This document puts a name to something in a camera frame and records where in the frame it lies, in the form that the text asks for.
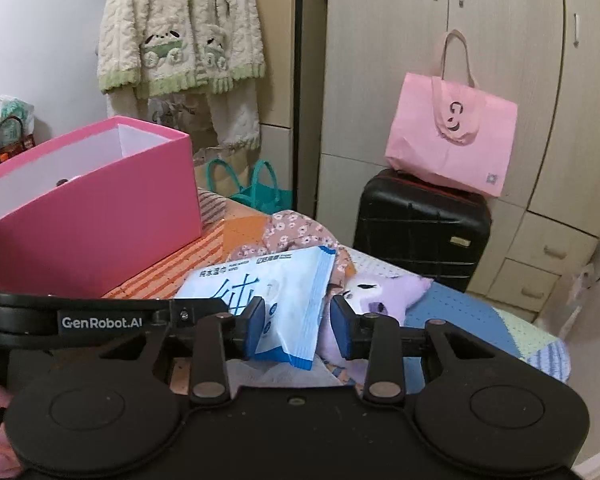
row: wet wipes package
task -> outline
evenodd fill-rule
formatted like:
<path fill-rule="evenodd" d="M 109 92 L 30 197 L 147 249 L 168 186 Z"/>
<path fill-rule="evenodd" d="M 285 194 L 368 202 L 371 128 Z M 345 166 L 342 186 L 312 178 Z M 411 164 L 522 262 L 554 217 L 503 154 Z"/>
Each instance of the wet wipes package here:
<path fill-rule="evenodd" d="M 335 250 L 324 246 L 194 270 L 176 298 L 222 298 L 240 314 L 254 296 L 267 312 L 255 359 L 310 370 Z"/>

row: fluffy cream sweater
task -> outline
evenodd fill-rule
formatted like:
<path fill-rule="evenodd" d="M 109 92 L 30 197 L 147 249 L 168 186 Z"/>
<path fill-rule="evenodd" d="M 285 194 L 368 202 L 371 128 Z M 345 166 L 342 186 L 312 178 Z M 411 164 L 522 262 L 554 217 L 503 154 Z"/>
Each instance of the fluffy cream sweater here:
<path fill-rule="evenodd" d="M 214 93 L 264 76 L 255 0 L 107 0 L 100 25 L 100 90 L 139 98 L 190 88 Z"/>

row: pink storage box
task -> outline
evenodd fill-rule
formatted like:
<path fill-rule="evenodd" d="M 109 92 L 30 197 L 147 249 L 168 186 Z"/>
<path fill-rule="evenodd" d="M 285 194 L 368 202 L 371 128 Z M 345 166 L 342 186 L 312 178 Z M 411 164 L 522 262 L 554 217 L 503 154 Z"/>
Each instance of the pink storage box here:
<path fill-rule="evenodd" d="M 176 130 L 113 117 L 0 164 L 0 291 L 99 298 L 201 233 Z"/>

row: black suitcase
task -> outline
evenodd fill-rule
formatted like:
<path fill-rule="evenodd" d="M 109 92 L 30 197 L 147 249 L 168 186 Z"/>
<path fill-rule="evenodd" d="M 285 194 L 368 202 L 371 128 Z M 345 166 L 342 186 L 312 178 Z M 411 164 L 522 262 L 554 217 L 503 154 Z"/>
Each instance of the black suitcase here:
<path fill-rule="evenodd" d="M 490 231 L 481 195 L 382 170 L 360 197 L 353 247 L 464 292 Z"/>

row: purple plush toy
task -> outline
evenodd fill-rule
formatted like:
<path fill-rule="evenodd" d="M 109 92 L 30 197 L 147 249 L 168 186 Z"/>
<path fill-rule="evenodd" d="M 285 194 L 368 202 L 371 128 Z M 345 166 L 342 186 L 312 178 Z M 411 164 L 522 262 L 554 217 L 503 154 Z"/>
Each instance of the purple plush toy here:
<path fill-rule="evenodd" d="M 432 280 L 417 274 L 384 278 L 373 274 L 356 274 L 345 285 L 342 295 L 356 314 L 376 312 L 404 322 L 407 309 L 429 290 Z M 317 354 L 333 365 L 346 368 L 349 377 L 362 383 L 366 374 L 366 360 L 346 361 L 340 355 L 336 337 L 331 329 L 329 308 L 325 309 L 318 333 Z"/>

